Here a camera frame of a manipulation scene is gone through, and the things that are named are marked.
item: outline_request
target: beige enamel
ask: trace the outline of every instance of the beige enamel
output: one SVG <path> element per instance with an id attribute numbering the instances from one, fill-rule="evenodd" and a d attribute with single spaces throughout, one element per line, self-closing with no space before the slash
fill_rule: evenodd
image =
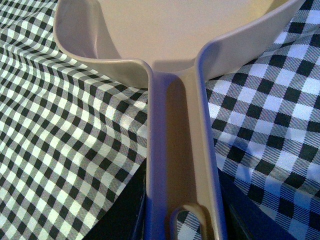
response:
<path id="1" fill-rule="evenodd" d="M 303 2 L 59 0 L 53 33 L 62 52 L 149 88 L 148 239 L 168 238 L 165 220 L 181 206 L 199 216 L 203 238 L 227 239 L 205 81 L 261 54 Z"/>

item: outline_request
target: checkered cloth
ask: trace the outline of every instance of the checkered cloth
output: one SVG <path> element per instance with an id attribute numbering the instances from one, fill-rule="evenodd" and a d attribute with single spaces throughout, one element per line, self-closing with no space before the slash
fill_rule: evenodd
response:
<path id="1" fill-rule="evenodd" d="M 147 155 L 147 98 L 62 54 L 56 0 L 0 1 L 0 239 L 82 239 Z M 320 0 L 206 84 L 218 167 L 299 240 L 320 239 Z M 191 213 L 181 240 L 200 239 Z"/>
<path id="2" fill-rule="evenodd" d="M 59 52 L 56 3 L 0 1 L 0 239 L 82 239 L 147 154 L 147 92 Z"/>

